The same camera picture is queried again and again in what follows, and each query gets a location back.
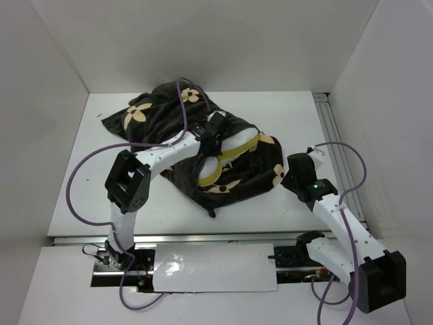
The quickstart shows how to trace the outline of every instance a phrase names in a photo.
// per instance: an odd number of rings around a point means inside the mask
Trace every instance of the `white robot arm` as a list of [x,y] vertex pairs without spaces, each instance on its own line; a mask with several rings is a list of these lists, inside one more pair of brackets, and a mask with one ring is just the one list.
[[282,185],[334,233],[339,243],[334,244],[320,232],[309,232],[298,238],[297,246],[307,258],[325,266],[348,286],[353,297],[353,253],[341,210],[353,234],[359,264],[359,299],[357,307],[369,313],[406,296],[406,260],[396,251],[390,253],[378,242],[343,203],[337,189],[327,179],[317,179],[316,170],[325,154],[318,149],[288,156],[289,171]]
[[[221,121],[220,114],[216,115],[215,118]],[[107,178],[106,188],[112,202],[111,221],[116,226],[116,237],[124,250],[131,253],[134,250],[135,218],[137,211],[148,198],[151,180],[166,168],[199,153],[217,155],[221,150],[219,134],[222,133],[218,128],[211,127],[209,132],[206,128],[196,126],[173,146],[151,148],[136,155],[125,150],[118,155]],[[176,135],[167,143],[172,143],[180,136],[181,134]],[[398,251],[389,253],[386,247],[358,222],[345,204],[339,205],[340,195],[329,180],[317,179],[316,169],[320,167],[324,157],[322,151],[311,148],[307,153],[288,156],[290,170],[281,184],[295,193],[300,201],[305,202],[307,207],[327,224],[340,245],[334,244],[316,231],[301,235],[296,246],[300,247],[306,259],[322,264],[339,277],[353,294],[355,269],[348,231],[340,211],[344,209],[356,243],[359,262],[358,308],[368,313],[404,298],[405,258]],[[121,267],[124,268],[129,263],[112,232],[106,240],[106,248],[111,258]]]

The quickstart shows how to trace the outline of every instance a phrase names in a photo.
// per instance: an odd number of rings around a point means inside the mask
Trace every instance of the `wire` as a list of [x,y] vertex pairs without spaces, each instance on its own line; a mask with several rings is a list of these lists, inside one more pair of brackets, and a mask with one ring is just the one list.
[[135,264],[135,269],[137,270],[137,277],[138,277],[138,280],[142,280],[142,279],[140,278],[140,270],[139,270],[139,268],[138,268],[138,264],[137,264],[137,262],[134,261],[134,264]]
[[147,269],[146,266],[144,265],[144,263],[142,261],[140,261],[141,266],[143,267],[144,272],[146,273],[146,278],[149,276],[149,274],[147,274]]
[[126,274],[128,273],[128,271],[130,270],[131,266],[134,264],[135,262],[135,256],[134,254],[131,254],[130,252],[128,252],[127,250],[125,250],[122,245],[119,242],[117,233],[116,233],[116,226],[114,225],[114,223],[112,223],[111,221],[107,221],[107,222],[93,222],[93,221],[89,221],[83,217],[81,217],[75,210],[74,206],[72,205],[72,201],[71,201],[71,195],[70,195],[70,189],[72,187],[72,182],[74,181],[74,178],[76,176],[76,174],[78,173],[78,170],[93,156],[100,154],[101,152],[104,152],[106,150],[110,150],[110,149],[114,149],[114,148],[120,148],[120,147],[129,147],[129,146],[135,146],[135,147],[142,147],[142,148],[152,148],[152,147],[169,147],[169,146],[174,146],[175,144],[179,143],[183,137],[185,136],[185,134],[188,131],[188,120],[187,120],[187,111],[186,111],[186,107],[185,104],[183,103],[183,99],[182,99],[182,93],[181,93],[181,85],[180,82],[181,81],[187,81],[188,83],[192,84],[193,86],[195,86],[196,88],[198,88],[198,91],[200,92],[200,95],[202,95],[204,102],[206,103],[206,106],[208,108],[208,110],[210,111],[210,106],[209,106],[209,101],[205,95],[205,93],[203,92],[202,88],[198,87],[195,83],[193,83],[192,81],[190,81],[189,79],[186,78],[179,78],[176,82],[176,88],[177,88],[177,95],[179,96],[179,101],[181,103],[181,107],[182,107],[182,115],[183,115],[183,132],[180,136],[179,139],[176,139],[175,141],[173,141],[171,144],[142,144],[142,143],[138,143],[138,142],[131,142],[131,143],[123,143],[123,144],[112,144],[110,146],[106,146],[103,148],[100,148],[98,150],[95,150],[93,152],[91,152],[90,154],[88,154],[86,157],[84,157],[74,168],[74,170],[71,172],[70,177],[68,179],[68,183],[66,184],[66,204],[68,205],[69,211],[72,213],[72,215],[79,221],[81,221],[82,223],[86,224],[86,225],[92,225],[92,226],[96,226],[96,227],[101,227],[101,226],[105,226],[108,225],[112,228],[113,231],[113,237],[114,237],[114,241],[116,242],[117,246],[119,247],[119,249],[122,251],[122,253],[128,255],[131,258],[131,262],[129,263],[129,265],[127,266],[127,268],[125,269],[122,278],[120,279],[120,285],[119,285],[119,298],[120,301],[122,302],[122,304],[125,306],[125,308],[130,309],[130,310],[143,310],[146,309],[152,305],[154,305],[156,302],[158,302],[164,295],[164,293],[161,293],[159,296],[157,296],[153,301],[151,301],[150,303],[147,303],[143,306],[139,306],[139,307],[134,307],[134,306],[130,306],[128,305],[128,303],[125,301],[124,297],[123,297],[123,283],[124,283],[124,279]]
[[97,248],[102,248],[102,247],[100,247],[100,246],[98,246],[98,245],[95,245],[95,244],[84,244],[83,247],[81,248],[81,251],[83,252],[84,255],[88,255],[88,256],[95,257],[99,262],[102,262],[102,263],[103,263],[103,262],[104,262],[104,259],[103,259],[102,257],[100,257],[100,256],[98,256],[98,255],[96,255],[96,254],[89,254],[89,253],[86,253],[86,251],[84,250],[84,248],[85,248],[87,245],[91,245],[91,246],[94,246],[94,247],[97,247]]
[[[361,156],[361,154],[359,154],[359,152],[355,148],[353,148],[352,146],[345,144],[343,142],[337,142],[337,141],[323,142],[321,144],[317,144],[315,147],[318,148],[318,147],[334,145],[334,144],[351,149],[358,156],[359,160],[361,161],[361,164],[363,165],[363,172],[364,172],[364,176],[363,176],[362,180],[358,183],[358,185],[356,185],[353,188],[350,188],[350,189],[343,192],[343,194],[340,197],[339,203],[338,203],[341,206],[341,204],[343,203],[344,197],[347,194],[358,190],[365,183],[365,180],[367,179],[367,166],[365,165],[365,161],[364,161],[363,157]],[[355,314],[355,311],[356,311],[357,305],[358,305],[358,298],[359,298],[359,270],[358,270],[358,268],[359,268],[359,263],[358,263],[357,246],[355,244],[355,239],[353,238],[353,233],[352,233],[352,230],[349,226],[349,222],[347,221],[346,214],[344,213],[344,209],[341,209],[340,212],[341,212],[341,216],[342,216],[344,225],[346,226],[347,233],[349,236],[350,247],[352,249],[352,254],[353,254],[353,267],[355,269],[355,278],[354,278],[355,285],[354,285],[354,290],[353,290],[352,305],[350,306],[350,311],[349,311],[346,319],[343,322],[343,325],[348,325],[350,323],[350,321],[352,320],[353,315]],[[325,291],[323,292],[322,297],[320,298],[319,308],[317,310],[317,324],[318,325],[321,324],[320,318],[321,318],[321,311],[322,311],[323,305],[324,304],[329,305],[329,303],[327,303],[327,301],[325,301],[325,298],[326,298],[326,295],[327,295],[329,289],[331,288],[331,285],[332,285],[332,282],[334,281],[334,278],[335,278],[335,276],[333,275],[331,277],[332,280],[329,281],[328,285],[326,286]]]
[[[311,291],[313,292],[314,296],[318,299],[321,300],[321,298],[319,297],[319,295],[316,292],[316,289],[314,289],[314,282],[317,279],[317,276],[313,277],[313,279],[311,279]],[[329,301],[324,301],[323,303],[325,305],[331,305],[331,306],[337,306],[337,305],[341,305],[342,303],[344,303],[347,299],[349,299],[350,297],[350,293],[348,293],[343,299],[341,299],[340,301],[336,301],[336,302],[329,302]]]

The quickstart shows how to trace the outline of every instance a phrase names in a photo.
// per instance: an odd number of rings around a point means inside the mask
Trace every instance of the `purple cable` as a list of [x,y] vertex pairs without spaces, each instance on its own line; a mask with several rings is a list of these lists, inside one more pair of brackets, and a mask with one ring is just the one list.
[[[364,161],[363,157],[359,154],[359,152],[355,148],[353,148],[352,146],[345,144],[343,142],[336,142],[336,141],[323,142],[322,144],[317,144],[315,147],[318,148],[318,147],[327,146],[330,144],[336,144],[336,145],[351,149],[358,156],[359,160],[361,161],[361,164],[363,165],[364,176],[363,176],[362,180],[359,182],[358,185],[356,185],[353,188],[350,188],[350,189],[343,192],[343,194],[340,197],[339,203],[338,203],[341,206],[341,204],[343,204],[344,197],[347,194],[358,190],[365,183],[365,180],[367,179],[367,166],[365,165],[365,161]],[[347,221],[346,214],[344,213],[344,209],[341,209],[340,212],[341,212],[341,216],[343,218],[344,225],[346,226],[346,229],[347,229],[347,234],[349,236],[350,247],[352,249],[352,254],[353,254],[353,267],[355,269],[355,278],[354,278],[355,288],[354,288],[354,292],[353,292],[352,306],[350,307],[349,314],[347,315],[346,319],[343,322],[343,325],[348,325],[350,323],[350,321],[352,320],[353,315],[355,314],[355,311],[357,309],[357,304],[358,304],[358,298],[359,298],[359,270],[358,270],[358,268],[359,268],[359,263],[358,263],[358,253],[357,253],[357,247],[355,244],[355,239],[353,238],[353,233],[352,233],[352,230],[350,229],[349,222]],[[326,289],[323,292],[322,298],[320,299],[319,308],[317,310],[317,324],[318,325],[321,324],[321,321],[320,321],[321,311],[322,311],[323,305],[327,303],[327,301],[325,301],[325,298],[326,298],[326,295],[327,295],[329,289],[331,288],[333,281],[334,281],[334,279],[331,277],[331,280],[327,284]]]
[[[335,275],[332,274],[331,278],[329,279],[330,282],[333,282],[333,281],[334,281],[334,278],[332,278],[332,277],[335,278]],[[316,289],[314,289],[314,282],[315,282],[316,279],[317,279],[317,278],[314,277],[314,278],[311,280],[311,291],[313,292],[314,297],[316,297],[318,300],[321,300],[321,297],[319,297],[319,295],[317,294]],[[335,301],[335,302],[324,301],[323,303],[324,303],[325,305],[337,306],[337,305],[341,305],[343,302],[345,302],[347,299],[349,299],[349,297],[350,297],[350,293],[348,293],[348,294],[347,294],[343,299],[341,299],[340,301]]]
[[74,207],[72,206],[72,201],[70,199],[70,188],[72,186],[72,181],[74,180],[78,170],[93,156],[104,152],[106,150],[110,150],[110,149],[114,149],[114,148],[119,148],[119,147],[129,147],[129,146],[135,146],[135,147],[144,147],[144,148],[151,148],[151,147],[168,147],[168,146],[172,146],[175,145],[177,143],[179,143],[183,137],[185,136],[185,134],[188,131],[188,120],[187,120],[187,110],[185,107],[185,104],[183,103],[182,100],[182,93],[181,93],[181,85],[180,82],[181,81],[187,81],[188,83],[191,83],[192,85],[194,85],[195,87],[198,88],[200,95],[202,95],[202,97],[204,98],[204,102],[206,103],[206,106],[208,108],[208,110],[210,111],[210,106],[209,106],[209,102],[208,99],[206,98],[206,95],[203,91],[202,88],[198,87],[195,83],[193,83],[192,81],[190,81],[189,79],[186,78],[179,78],[177,80],[177,95],[179,96],[179,100],[181,102],[181,107],[182,107],[182,115],[183,115],[183,132],[180,136],[179,139],[176,139],[174,142],[172,142],[171,144],[141,144],[141,143],[137,143],[137,142],[130,142],[130,143],[124,143],[124,144],[112,144],[111,146],[106,146],[103,148],[100,148],[98,150],[95,150],[93,152],[91,152],[90,154],[88,154],[86,157],[84,157],[74,168],[74,170],[71,172],[70,177],[68,179],[68,183],[66,184],[66,204],[68,205],[68,208],[70,210],[70,212],[72,213],[72,215],[77,218],[79,221],[85,223],[86,225],[92,225],[92,226],[103,226],[103,225],[109,225],[112,229],[113,229],[113,237],[114,237],[114,241],[116,242],[117,246],[120,248],[120,250],[128,255],[131,258],[131,262],[129,263],[128,267],[125,269],[122,278],[120,280],[120,285],[119,285],[119,297],[120,297],[120,301],[122,302],[122,304],[130,310],[142,310],[142,309],[146,309],[150,306],[152,306],[153,304],[155,304],[157,301],[159,301],[164,295],[165,292],[160,294],[159,296],[157,296],[153,301],[151,301],[150,303],[141,306],[141,307],[133,307],[128,305],[128,303],[125,301],[124,297],[123,297],[123,282],[125,279],[126,274],[128,273],[129,269],[132,267],[132,265],[134,264],[135,261],[135,256],[134,254],[131,254],[130,252],[128,252],[127,250],[125,250],[119,243],[118,237],[117,237],[117,233],[116,233],[116,226],[114,225],[114,223],[112,223],[111,221],[109,222],[92,222],[89,220],[84,219],[83,217],[81,217],[74,209]]

